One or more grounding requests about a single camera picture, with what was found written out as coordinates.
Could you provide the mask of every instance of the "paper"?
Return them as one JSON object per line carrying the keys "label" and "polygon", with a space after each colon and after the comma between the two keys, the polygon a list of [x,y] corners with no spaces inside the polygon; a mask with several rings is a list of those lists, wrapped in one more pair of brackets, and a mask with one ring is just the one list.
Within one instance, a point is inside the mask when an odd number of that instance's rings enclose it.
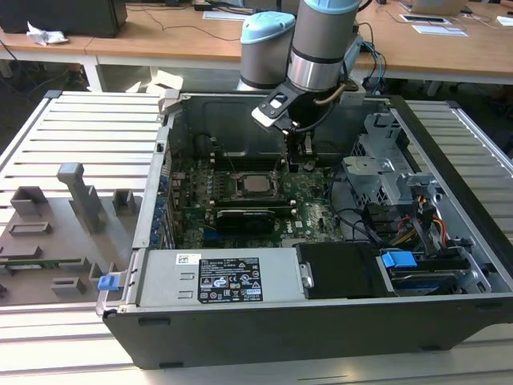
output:
{"label": "paper", "polygon": [[506,18],[504,16],[497,16],[497,21],[503,26],[513,26],[513,18]]}
{"label": "paper", "polygon": [[458,28],[448,26],[412,26],[419,34],[444,34],[447,36],[468,36]]}
{"label": "paper", "polygon": [[250,14],[230,14],[229,12],[223,12],[222,10],[206,10],[203,13],[204,19],[211,20],[232,20],[232,21],[244,21],[246,18],[251,16]]}
{"label": "paper", "polygon": [[32,26],[29,22],[27,22],[26,24],[29,27],[29,31],[26,33],[26,35],[34,43],[46,46],[48,44],[65,43],[68,41],[68,39],[64,37],[64,34],[58,30],[47,32],[45,30],[40,30],[39,28]]}

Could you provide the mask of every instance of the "computer case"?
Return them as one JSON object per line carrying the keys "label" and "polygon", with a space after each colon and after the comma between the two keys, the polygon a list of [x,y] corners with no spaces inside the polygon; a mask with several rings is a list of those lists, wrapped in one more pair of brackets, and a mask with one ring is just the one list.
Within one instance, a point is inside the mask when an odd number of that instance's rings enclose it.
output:
{"label": "computer case", "polygon": [[43,30],[114,38],[127,19],[124,0],[2,0],[0,26],[9,34]]}

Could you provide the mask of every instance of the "laptop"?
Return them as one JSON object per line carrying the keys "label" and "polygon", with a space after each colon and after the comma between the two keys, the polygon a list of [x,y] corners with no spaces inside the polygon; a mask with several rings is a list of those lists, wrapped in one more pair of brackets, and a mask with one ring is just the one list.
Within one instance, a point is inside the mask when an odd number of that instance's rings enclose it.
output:
{"label": "laptop", "polygon": [[459,14],[468,0],[414,0],[400,2],[412,14],[440,14],[454,16]]}

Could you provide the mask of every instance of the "green circuit board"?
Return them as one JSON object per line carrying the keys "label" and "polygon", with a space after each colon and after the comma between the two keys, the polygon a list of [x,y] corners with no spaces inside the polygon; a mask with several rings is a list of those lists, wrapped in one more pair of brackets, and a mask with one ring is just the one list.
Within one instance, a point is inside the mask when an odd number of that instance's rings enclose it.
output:
{"label": "green circuit board", "polygon": [[[329,210],[325,192],[331,169],[307,172],[217,171],[201,160],[184,161],[184,171],[174,174],[174,200],[178,210],[181,249],[292,247],[298,242],[340,241],[342,232]],[[254,202],[244,205],[244,199]],[[271,233],[221,236],[216,212],[230,209],[265,209],[265,202],[285,199],[276,210]]]}

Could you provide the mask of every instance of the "robotic arm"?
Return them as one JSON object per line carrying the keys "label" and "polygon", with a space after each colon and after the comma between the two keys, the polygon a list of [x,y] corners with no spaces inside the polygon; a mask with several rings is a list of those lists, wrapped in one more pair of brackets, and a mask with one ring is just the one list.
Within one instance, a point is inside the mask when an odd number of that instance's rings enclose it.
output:
{"label": "robotic arm", "polygon": [[[301,157],[301,145],[345,89],[346,52],[354,46],[356,55],[359,52],[359,45],[350,43],[360,2],[301,0],[295,28],[292,15],[277,12],[256,14],[244,23],[241,82],[252,89],[273,89],[252,117],[263,128],[275,127],[284,134],[290,164]],[[252,34],[255,30],[281,40],[273,45]]]}

